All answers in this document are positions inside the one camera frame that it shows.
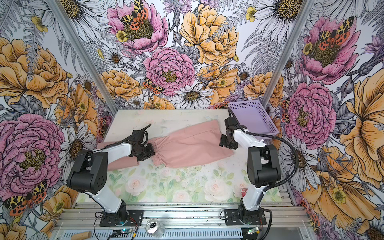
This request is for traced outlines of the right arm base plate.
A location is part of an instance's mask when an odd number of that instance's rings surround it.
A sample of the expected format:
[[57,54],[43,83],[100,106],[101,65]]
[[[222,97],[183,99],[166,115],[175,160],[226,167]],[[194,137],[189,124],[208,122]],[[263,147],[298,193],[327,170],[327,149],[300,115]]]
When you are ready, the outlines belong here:
[[261,226],[267,224],[266,215],[262,210],[225,209],[224,218],[226,226]]

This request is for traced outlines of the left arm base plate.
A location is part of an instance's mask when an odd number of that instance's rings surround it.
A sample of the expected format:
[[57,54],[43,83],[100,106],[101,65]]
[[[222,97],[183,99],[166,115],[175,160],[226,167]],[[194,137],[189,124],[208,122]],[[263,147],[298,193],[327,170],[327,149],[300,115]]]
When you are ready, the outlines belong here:
[[140,227],[142,225],[143,210],[127,210],[124,213],[103,213],[100,227]]

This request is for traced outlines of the wooden block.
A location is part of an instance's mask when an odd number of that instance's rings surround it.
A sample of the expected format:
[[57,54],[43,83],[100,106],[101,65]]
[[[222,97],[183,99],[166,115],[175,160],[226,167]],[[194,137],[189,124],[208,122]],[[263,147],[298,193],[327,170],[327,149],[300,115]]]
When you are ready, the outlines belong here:
[[92,237],[92,234],[93,233],[91,231],[78,233],[78,234],[73,235],[71,237],[71,240],[87,240],[87,239]]

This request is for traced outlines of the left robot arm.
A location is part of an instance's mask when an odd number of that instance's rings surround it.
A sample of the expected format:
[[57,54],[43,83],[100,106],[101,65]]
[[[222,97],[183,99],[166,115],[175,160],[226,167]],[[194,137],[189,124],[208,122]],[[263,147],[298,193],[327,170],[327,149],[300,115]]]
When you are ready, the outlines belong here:
[[70,170],[67,186],[79,193],[85,193],[102,209],[101,227],[140,226],[143,211],[127,211],[124,200],[118,198],[107,186],[108,164],[123,157],[136,157],[144,161],[155,155],[148,143],[147,125],[134,130],[123,140],[108,144],[97,150],[81,151]]

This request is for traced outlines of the aluminium frame rail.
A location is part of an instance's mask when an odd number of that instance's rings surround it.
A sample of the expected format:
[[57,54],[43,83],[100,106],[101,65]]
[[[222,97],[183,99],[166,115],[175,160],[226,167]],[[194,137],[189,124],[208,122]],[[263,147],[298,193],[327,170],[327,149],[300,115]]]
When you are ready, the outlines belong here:
[[[272,227],[308,227],[310,220],[303,207],[294,207],[287,203],[266,202],[263,207],[273,212]],[[150,219],[158,219],[166,228],[203,228],[225,227],[224,209],[238,209],[235,203],[139,203],[127,204],[127,210],[142,210],[142,225]],[[98,205],[77,204],[73,209],[64,210],[57,222],[62,229],[90,229],[96,220]]]

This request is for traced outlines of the silver drink can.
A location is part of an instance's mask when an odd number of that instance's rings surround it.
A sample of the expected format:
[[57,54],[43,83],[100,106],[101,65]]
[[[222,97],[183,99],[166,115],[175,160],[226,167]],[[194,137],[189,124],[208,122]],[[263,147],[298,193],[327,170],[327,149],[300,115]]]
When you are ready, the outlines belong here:
[[165,227],[158,219],[148,220],[145,229],[154,238],[161,238],[165,234]]

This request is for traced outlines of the pink garment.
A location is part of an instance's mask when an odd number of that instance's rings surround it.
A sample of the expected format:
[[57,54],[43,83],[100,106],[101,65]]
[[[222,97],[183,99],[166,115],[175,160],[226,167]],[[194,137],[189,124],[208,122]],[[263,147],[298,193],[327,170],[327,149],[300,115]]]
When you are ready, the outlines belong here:
[[166,137],[149,140],[154,148],[156,166],[168,168],[195,167],[210,164],[234,155],[219,145],[221,131],[217,120],[177,130]]

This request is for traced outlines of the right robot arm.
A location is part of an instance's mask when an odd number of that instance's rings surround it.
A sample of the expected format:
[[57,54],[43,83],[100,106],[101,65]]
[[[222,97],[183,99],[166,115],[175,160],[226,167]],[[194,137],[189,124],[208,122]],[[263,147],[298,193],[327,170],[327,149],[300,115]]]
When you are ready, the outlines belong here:
[[281,179],[281,168],[277,149],[265,143],[274,136],[255,134],[238,123],[235,117],[225,119],[226,133],[221,136],[220,146],[236,150],[242,146],[247,150],[247,176],[251,185],[240,201],[238,210],[230,213],[227,225],[264,225],[266,217],[261,201],[271,187]]

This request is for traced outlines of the pink printed t-shirt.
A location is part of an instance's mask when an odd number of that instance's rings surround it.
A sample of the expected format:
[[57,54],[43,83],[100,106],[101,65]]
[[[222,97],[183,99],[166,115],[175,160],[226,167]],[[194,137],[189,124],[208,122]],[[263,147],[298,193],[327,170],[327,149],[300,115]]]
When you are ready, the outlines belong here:
[[121,170],[129,167],[136,167],[139,165],[136,157],[130,157],[132,145],[129,143],[122,143],[117,146],[107,147],[112,142],[98,143],[97,150],[108,153],[108,172],[114,170]]

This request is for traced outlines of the small pink red toy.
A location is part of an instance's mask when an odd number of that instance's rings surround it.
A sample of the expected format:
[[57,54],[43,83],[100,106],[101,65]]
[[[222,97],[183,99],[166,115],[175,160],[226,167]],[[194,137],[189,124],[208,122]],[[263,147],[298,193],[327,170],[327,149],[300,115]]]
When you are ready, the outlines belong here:
[[241,188],[242,198],[246,195],[248,188]]

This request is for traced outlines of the lavender plastic laundry basket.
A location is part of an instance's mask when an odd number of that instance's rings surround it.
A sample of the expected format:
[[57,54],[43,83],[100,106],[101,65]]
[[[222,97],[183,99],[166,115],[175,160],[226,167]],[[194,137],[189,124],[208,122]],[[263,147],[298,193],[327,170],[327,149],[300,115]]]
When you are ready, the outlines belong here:
[[279,131],[263,105],[258,100],[232,102],[228,108],[233,111],[241,125],[256,134],[276,136]]

